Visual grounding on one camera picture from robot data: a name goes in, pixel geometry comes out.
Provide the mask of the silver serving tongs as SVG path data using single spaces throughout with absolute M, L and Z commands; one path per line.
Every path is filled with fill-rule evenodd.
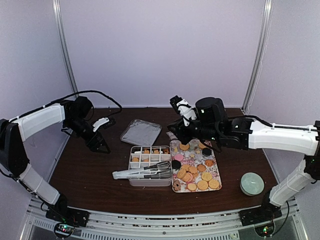
M 119 179 L 169 179 L 172 177 L 171 163 L 169 161 L 158 162 L 156 164 L 142 168 L 114 171 L 112 177 Z

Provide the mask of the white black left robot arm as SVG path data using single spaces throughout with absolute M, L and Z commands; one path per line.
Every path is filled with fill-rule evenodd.
M 115 125 L 114 114 L 90 123 L 87 115 L 94 111 L 94 106 L 84 93 L 76 92 L 74 100 L 70 95 L 58 98 L 12 119 L 0 121 L 0 164 L 8 172 L 5 176 L 39 198 L 48 207 L 47 218 L 68 224 L 79 224 L 88 217 L 88 212 L 70 208 L 67 197 L 35 170 L 30 157 L 36 154 L 27 144 L 33 136 L 60 124 L 63 133 L 72 131 L 83 139 L 91 152 L 109 154 L 111 150 L 100 129 Z

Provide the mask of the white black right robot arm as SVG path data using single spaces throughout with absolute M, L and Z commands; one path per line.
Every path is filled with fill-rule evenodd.
M 167 126 L 182 144 L 192 139 L 214 141 L 237 150 L 262 149 L 277 185 L 268 190 L 259 207 L 243 210 L 243 220 L 269 220 L 285 202 L 320 179 L 320 122 L 311 125 L 267 123 L 256 116 L 234 117 L 217 123 L 179 119 Z

